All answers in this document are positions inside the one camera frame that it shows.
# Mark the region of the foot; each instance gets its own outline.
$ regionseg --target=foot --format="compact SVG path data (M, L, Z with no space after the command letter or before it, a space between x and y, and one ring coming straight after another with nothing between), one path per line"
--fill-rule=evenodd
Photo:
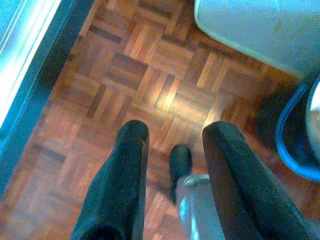
M179 178L190 175L192 169L191 151L186 145L176 145L170 155L171 188L170 197L176 204L176 188Z

